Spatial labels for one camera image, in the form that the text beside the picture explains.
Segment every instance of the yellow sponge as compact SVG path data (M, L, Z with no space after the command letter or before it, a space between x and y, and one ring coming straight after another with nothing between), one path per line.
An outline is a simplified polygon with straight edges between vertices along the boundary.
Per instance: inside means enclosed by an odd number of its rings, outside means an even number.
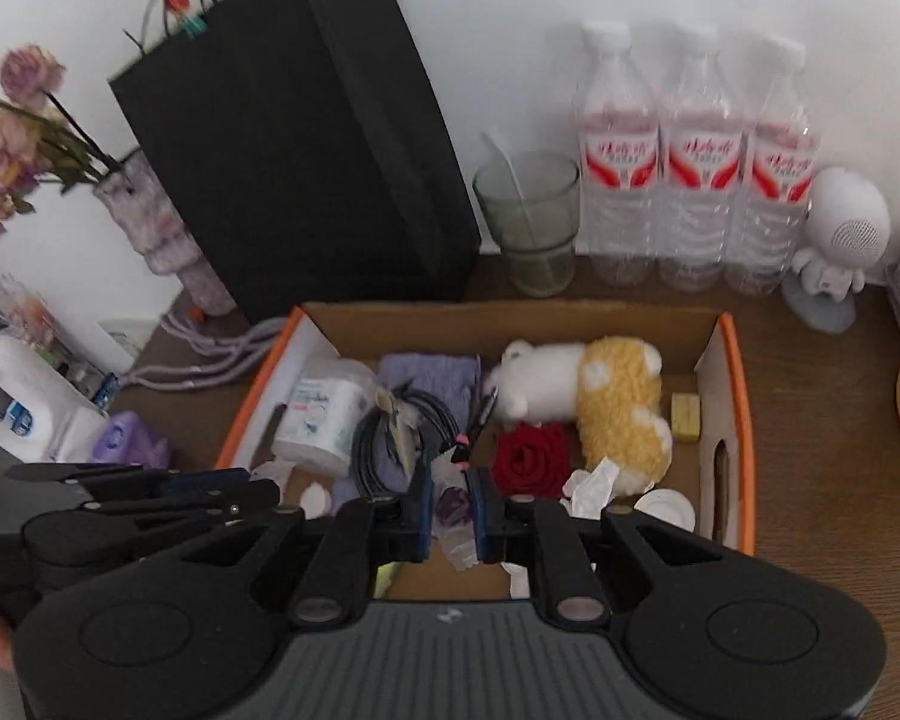
M674 392L670 399L670 430L677 442L696 443L700 440L699 395Z

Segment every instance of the red and white label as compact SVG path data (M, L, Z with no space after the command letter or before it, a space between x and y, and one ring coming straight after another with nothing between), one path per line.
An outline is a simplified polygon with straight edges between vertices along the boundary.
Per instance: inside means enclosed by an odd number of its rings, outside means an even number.
M602 189L650 189L658 166L656 132L616 135L607 132L583 136L586 174Z
M816 148L786 148L766 138L754 138L751 189L779 202L802 202L813 181Z
M666 146L663 176L686 189L733 189L740 178L742 143L742 132L674 132Z

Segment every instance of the white wall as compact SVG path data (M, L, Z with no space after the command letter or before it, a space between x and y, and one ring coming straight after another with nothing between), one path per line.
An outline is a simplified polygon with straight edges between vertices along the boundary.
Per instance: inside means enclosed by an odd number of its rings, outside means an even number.
M581 18L636 23L638 58L654 81L665 55L655 24L674 15L725 28L725 64L749 86L745 28L807 43L806 88L824 135L823 161L875 180L900 227L900 0L399 0L430 74L458 160L470 177L485 159L479 133L505 132L517 146L573 151L566 105L581 47ZM36 42L69 68L61 98L101 145L122 154L133 135L106 85L135 53L146 0L0 0L0 56ZM159 35L154 18L151 35ZM96 327L106 317L152 317L178 289L149 275L87 193L45 190L40 212L12 223L0 272L36 292L99 359L122 360Z

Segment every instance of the red fabric flower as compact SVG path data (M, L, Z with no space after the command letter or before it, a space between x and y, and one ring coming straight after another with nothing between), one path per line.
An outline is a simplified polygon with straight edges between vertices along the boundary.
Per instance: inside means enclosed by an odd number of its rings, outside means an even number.
M561 498L563 484L570 478L563 425L521 424L514 432L502 434L490 473L501 495Z

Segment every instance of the plush toy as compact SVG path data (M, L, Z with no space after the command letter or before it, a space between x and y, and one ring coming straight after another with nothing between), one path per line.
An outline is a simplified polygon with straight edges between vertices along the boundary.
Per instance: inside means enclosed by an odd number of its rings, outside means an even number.
M514 341L487 376L484 391L499 389L495 418L503 422L572 422L577 413L577 368L582 343L533 346Z
M578 369L577 429L588 470L620 466L614 496L645 493L670 467L673 438L660 418L660 353L639 338L603 338Z

